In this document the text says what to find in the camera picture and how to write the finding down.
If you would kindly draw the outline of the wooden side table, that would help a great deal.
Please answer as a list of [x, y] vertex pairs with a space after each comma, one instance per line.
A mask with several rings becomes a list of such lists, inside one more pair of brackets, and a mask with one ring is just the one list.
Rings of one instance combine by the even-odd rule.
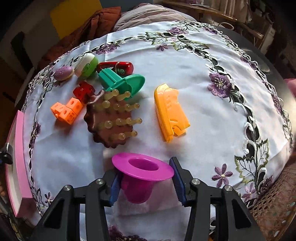
[[210, 15], [210, 16], [222, 18], [223, 20], [232, 22], [235, 25], [247, 30], [250, 34], [252, 34], [255, 38], [259, 40], [262, 40], [264, 37], [264, 35], [261, 34], [260, 32], [257, 32], [256, 30], [252, 30], [251, 28], [247, 27], [247, 25], [245, 25], [244, 23], [239, 22], [236, 18], [227, 16], [221, 11], [216, 9], [205, 8], [202, 6], [178, 2], [178, 1], [162, 1], [162, 4], [167, 7], [176, 7], [183, 10], [187, 10], [190, 13], [192, 13], [193, 17], [196, 18], [197, 20], [199, 20], [203, 15]]

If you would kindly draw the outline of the pink storage box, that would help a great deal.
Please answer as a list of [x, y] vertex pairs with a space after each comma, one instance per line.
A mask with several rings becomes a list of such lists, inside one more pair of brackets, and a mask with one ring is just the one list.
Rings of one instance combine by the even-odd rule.
[[18, 218], [26, 216], [34, 204], [23, 154], [23, 117], [24, 114], [17, 111], [7, 138], [12, 147], [13, 163], [5, 165], [8, 195], [14, 215]]

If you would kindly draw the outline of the brown wooden massage brush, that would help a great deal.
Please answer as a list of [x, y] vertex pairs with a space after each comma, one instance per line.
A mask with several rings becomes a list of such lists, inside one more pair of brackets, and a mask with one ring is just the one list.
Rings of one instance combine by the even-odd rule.
[[131, 112], [139, 108], [139, 103], [128, 104], [126, 99], [130, 97], [129, 91], [120, 94], [117, 89], [101, 90], [90, 97], [84, 120], [94, 142], [116, 148], [137, 136], [133, 126], [140, 125], [142, 119], [132, 118]]

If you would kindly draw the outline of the pale pink duvet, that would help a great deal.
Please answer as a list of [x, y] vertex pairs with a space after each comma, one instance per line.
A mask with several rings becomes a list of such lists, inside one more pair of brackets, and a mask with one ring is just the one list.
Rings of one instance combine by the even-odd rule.
[[121, 17], [114, 25], [113, 30], [114, 32], [117, 32], [143, 24], [183, 20], [196, 21], [192, 16], [180, 11], [165, 8], [158, 4], [142, 3], [134, 9], [122, 13]]

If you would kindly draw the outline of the orange plastic boat toy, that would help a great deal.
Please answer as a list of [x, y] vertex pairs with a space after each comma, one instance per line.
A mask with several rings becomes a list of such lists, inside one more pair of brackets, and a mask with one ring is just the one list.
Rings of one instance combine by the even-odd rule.
[[186, 132], [190, 123], [178, 101], [179, 91], [170, 88], [166, 83], [154, 90], [154, 102], [156, 113], [164, 139], [167, 143], [174, 136], [180, 136]]

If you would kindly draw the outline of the green white round case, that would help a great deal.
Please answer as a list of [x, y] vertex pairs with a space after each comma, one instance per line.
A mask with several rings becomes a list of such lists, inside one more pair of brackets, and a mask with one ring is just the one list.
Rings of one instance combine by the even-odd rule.
[[80, 79], [87, 79], [96, 71], [99, 61], [94, 54], [85, 54], [74, 68], [74, 74]]

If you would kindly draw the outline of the red metallic carabiner capsule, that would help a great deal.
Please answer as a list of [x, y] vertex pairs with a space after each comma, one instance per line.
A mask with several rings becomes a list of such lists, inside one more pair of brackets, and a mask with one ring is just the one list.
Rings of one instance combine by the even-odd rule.
[[109, 68], [121, 77], [126, 77], [133, 74], [134, 66], [131, 62], [115, 61], [115, 62], [100, 62], [97, 65], [97, 72], [102, 69]]

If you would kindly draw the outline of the green plastic stand toy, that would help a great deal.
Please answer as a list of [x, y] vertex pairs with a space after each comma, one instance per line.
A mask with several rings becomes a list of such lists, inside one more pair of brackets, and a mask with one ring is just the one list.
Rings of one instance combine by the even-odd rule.
[[140, 74], [132, 74], [120, 77], [113, 70], [106, 68], [99, 72], [99, 82], [105, 91], [117, 89], [120, 94], [130, 92], [130, 98], [134, 97], [144, 86], [145, 77]]

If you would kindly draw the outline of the multicolour upholstered headboard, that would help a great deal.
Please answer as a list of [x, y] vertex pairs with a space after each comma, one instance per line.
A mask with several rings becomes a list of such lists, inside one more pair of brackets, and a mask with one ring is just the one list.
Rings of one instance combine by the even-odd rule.
[[100, 1], [1, 1], [2, 27], [20, 6], [26, 9], [1, 37], [1, 70], [11, 70], [21, 78], [37, 69], [53, 45], [103, 9]]

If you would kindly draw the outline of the rust brown blanket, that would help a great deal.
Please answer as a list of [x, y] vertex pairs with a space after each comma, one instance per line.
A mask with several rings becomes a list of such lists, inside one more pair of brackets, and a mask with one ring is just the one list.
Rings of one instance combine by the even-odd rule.
[[69, 52], [81, 43], [100, 38], [114, 29], [116, 22], [121, 17], [121, 7], [114, 6], [96, 11], [83, 25], [74, 32], [62, 38], [53, 45], [38, 62], [38, 70], [42, 70], [61, 55]]

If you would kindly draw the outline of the purple oval soap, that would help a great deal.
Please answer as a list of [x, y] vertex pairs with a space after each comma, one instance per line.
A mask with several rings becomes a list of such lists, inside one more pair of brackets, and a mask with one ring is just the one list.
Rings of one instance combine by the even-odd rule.
[[54, 73], [54, 79], [64, 81], [69, 79], [74, 74], [74, 69], [71, 66], [62, 66]]

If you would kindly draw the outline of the white embroidered floral tablecloth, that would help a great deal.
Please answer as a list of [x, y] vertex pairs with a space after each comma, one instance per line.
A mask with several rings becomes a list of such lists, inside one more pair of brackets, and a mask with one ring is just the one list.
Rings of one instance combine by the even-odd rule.
[[[113, 124], [123, 145], [96, 143], [81, 110], [73, 124], [51, 106], [66, 104], [80, 79], [54, 79], [94, 54], [99, 61], [128, 61], [145, 78], [125, 102], [137, 132]], [[138, 103], [139, 108], [132, 106]], [[276, 180], [292, 154], [288, 112], [257, 62], [208, 24], [176, 21], [127, 28], [81, 44], [42, 69], [23, 105], [23, 144], [36, 224], [62, 186], [83, 186], [110, 169], [118, 153], [138, 153], [182, 167], [206, 184], [231, 185], [250, 206]]]

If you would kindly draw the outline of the orange linking cubes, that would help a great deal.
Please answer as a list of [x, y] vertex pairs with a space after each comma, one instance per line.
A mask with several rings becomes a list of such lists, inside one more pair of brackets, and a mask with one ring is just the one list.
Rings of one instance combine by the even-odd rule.
[[50, 107], [56, 119], [72, 125], [79, 116], [84, 105], [79, 99], [72, 97], [66, 105], [56, 102]]

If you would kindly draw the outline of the red linking cube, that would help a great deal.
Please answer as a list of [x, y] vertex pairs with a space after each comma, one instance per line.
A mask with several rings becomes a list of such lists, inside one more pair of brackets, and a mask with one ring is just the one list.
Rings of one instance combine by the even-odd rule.
[[81, 103], [87, 104], [90, 98], [95, 95], [95, 88], [86, 81], [81, 81], [79, 86], [73, 90], [73, 94]]

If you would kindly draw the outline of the magenta plastic hat toy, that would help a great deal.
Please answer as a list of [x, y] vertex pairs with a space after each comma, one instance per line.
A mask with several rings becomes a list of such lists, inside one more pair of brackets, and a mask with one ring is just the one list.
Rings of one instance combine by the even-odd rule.
[[154, 184], [173, 177], [173, 168], [150, 156], [136, 153], [118, 153], [112, 157], [114, 167], [123, 173], [120, 187], [133, 204], [146, 202]]

